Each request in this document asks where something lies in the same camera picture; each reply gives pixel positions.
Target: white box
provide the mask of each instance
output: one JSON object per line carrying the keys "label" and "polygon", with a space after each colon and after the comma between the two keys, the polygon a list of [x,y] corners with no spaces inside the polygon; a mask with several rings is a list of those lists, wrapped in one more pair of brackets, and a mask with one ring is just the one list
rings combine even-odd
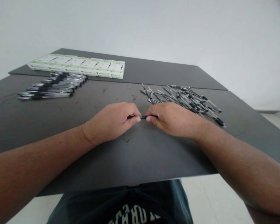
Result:
{"label": "white box", "polygon": [[72,55],[62,55],[58,58],[54,59],[53,61],[49,62],[49,68],[52,71],[56,72],[66,72],[65,66],[70,64],[70,62],[75,58],[76,56]]}
{"label": "white box", "polygon": [[88,60],[90,59],[74,56],[73,60],[71,60],[69,64],[65,66],[65,71],[75,74],[81,74],[83,65],[86,64]]}
{"label": "white box", "polygon": [[125,67],[125,62],[114,61],[109,71],[109,77],[123,79],[124,67]]}
{"label": "white box", "polygon": [[96,69],[96,76],[101,76],[101,77],[110,77],[109,76],[109,71],[110,68],[112,67],[114,60],[102,60],[98,65]]}
{"label": "white box", "polygon": [[55,61],[59,57],[63,57],[62,54],[47,54],[45,56],[42,56],[39,59],[36,59],[27,65],[32,69],[32,70],[41,70],[41,71],[52,71],[52,69],[49,67],[49,63]]}
{"label": "white box", "polygon": [[98,58],[91,58],[87,62],[80,67],[80,74],[82,75],[89,75],[89,76],[96,76],[96,68],[98,67],[99,63],[102,59]]}

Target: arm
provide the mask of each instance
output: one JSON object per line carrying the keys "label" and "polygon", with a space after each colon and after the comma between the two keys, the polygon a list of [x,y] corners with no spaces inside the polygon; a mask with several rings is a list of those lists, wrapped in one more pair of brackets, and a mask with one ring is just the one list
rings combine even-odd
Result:
{"label": "arm", "polygon": [[193,139],[248,205],[280,216],[278,162],[175,103],[151,106],[146,115],[165,133]]}
{"label": "arm", "polygon": [[122,135],[140,118],[135,104],[106,106],[85,124],[0,154],[0,223],[7,222],[58,174],[95,146]]}

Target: table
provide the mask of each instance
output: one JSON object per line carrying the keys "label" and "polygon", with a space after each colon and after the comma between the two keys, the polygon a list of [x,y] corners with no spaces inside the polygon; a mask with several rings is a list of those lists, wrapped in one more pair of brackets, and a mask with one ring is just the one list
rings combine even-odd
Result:
{"label": "table", "polygon": [[[0,81],[0,153],[81,125],[104,106],[151,104],[141,84],[87,81],[71,98],[21,102],[15,95],[43,77],[12,75]],[[149,85],[151,89],[160,86]],[[230,91],[193,89],[222,109],[226,131],[280,162],[280,130]],[[60,194],[217,173],[189,139],[166,135],[146,121],[85,154],[39,195]]]}
{"label": "table", "polygon": [[[89,79],[91,80],[138,84],[144,83],[150,85],[178,85],[191,86],[202,89],[227,90],[223,85],[217,82],[205,71],[194,65],[129,58],[117,55],[100,54],[64,48],[54,51],[53,53],[76,55],[86,58],[102,58],[107,60],[125,61],[123,79],[89,76]],[[11,71],[10,74],[49,76],[50,72],[32,70],[28,67],[28,65],[23,65],[22,67]]]}

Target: white wall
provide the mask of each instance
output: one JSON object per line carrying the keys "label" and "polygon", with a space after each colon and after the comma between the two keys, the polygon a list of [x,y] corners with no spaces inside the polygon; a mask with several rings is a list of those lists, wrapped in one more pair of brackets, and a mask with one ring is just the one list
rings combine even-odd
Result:
{"label": "white wall", "polygon": [[278,0],[0,1],[0,79],[61,47],[198,65],[280,109]]}

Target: pile of pens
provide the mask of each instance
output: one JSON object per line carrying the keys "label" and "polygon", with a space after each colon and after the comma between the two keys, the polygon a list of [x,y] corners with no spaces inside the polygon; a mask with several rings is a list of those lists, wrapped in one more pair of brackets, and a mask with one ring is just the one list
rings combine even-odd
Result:
{"label": "pile of pens", "polygon": [[18,100],[36,100],[46,98],[71,97],[75,89],[87,80],[85,75],[63,73],[51,73],[47,79],[41,83],[33,83],[26,92],[17,93]]}
{"label": "pile of pens", "polygon": [[140,90],[141,93],[147,95],[148,101],[152,104],[174,102],[193,113],[200,115],[201,117],[205,118],[205,116],[207,116],[211,118],[223,128],[226,127],[225,123],[215,114],[221,113],[222,110],[220,110],[205,96],[195,93],[189,86],[171,85],[167,86],[167,89],[164,86],[161,86],[166,93],[163,93],[160,90],[154,92],[149,87],[148,90],[146,90],[143,84],[142,86],[144,90]]}

